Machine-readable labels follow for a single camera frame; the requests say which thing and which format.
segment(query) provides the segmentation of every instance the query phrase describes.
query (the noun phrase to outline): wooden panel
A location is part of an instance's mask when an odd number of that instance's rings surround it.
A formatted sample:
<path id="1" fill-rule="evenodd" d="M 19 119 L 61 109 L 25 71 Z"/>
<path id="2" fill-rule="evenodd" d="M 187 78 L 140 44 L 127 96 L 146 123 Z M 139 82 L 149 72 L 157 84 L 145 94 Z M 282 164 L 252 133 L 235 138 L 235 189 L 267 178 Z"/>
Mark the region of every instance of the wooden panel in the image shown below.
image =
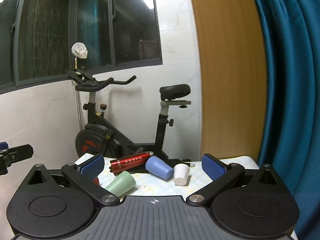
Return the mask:
<path id="1" fill-rule="evenodd" d="M 192 0 L 202 77 L 202 154 L 257 159 L 266 60 L 254 0 Z"/>

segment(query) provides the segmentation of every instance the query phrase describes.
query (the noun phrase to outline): silver screw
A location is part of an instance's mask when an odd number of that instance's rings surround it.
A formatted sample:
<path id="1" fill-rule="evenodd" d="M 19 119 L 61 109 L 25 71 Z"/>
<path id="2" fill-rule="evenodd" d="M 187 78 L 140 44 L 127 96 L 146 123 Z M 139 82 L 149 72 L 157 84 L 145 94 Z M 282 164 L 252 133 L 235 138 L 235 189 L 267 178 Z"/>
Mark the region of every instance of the silver screw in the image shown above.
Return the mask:
<path id="1" fill-rule="evenodd" d="M 115 195 L 104 195 L 101 197 L 101 200 L 106 203 L 111 203 L 117 200 Z"/>
<path id="2" fill-rule="evenodd" d="M 195 195 L 190 196 L 189 200 L 193 203 L 199 203 L 199 202 L 204 201 L 204 196 L 195 194 Z"/>

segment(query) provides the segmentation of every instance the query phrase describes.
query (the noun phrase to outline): handlebar grip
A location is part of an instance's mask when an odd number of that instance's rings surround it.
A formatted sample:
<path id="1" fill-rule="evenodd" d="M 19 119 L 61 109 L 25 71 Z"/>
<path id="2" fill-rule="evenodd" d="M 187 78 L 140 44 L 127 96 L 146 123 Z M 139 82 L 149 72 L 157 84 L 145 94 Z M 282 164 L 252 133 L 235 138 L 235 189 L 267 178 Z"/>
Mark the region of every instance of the handlebar grip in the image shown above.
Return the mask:
<path id="1" fill-rule="evenodd" d="M 95 81 L 94 83 L 90 82 L 87 84 L 76 85 L 75 89 L 76 91 L 83 92 L 98 92 L 104 89 L 107 85 L 110 85 L 113 81 L 113 78 L 108 78 L 104 81 Z"/>
<path id="2" fill-rule="evenodd" d="M 117 81 L 114 80 L 112 83 L 115 85 L 127 85 L 130 84 L 133 80 L 135 80 L 137 78 L 136 75 L 133 75 L 131 78 L 129 78 L 127 81 Z"/>

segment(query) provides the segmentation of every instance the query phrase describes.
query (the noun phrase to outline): white cup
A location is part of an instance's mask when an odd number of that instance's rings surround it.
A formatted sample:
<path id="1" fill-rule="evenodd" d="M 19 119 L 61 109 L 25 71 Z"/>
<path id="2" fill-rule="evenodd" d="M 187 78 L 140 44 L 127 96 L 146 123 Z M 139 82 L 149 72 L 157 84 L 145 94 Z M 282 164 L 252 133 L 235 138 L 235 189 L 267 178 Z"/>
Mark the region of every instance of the white cup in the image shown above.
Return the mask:
<path id="1" fill-rule="evenodd" d="M 188 165 L 180 163 L 174 167 L 173 182 L 176 186 L 187 184 L 190 168 Z"/>

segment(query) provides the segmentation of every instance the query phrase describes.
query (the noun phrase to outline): white plastic bag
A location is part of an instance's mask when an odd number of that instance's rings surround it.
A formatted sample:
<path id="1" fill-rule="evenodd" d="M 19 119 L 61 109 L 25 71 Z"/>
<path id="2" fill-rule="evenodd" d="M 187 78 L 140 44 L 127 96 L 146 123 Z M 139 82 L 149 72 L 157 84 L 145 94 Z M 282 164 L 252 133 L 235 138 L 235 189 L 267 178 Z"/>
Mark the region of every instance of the white plastic bag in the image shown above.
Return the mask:
<path id="1" fill-rule="evenodd" d="M 88 56 L 88 50 L 86 46 L 81 42 L 77 42 L 73 44 L 71 48 L 71 52 L 73 55 L 75 55 L 78 58 L 87 58 Z"/>

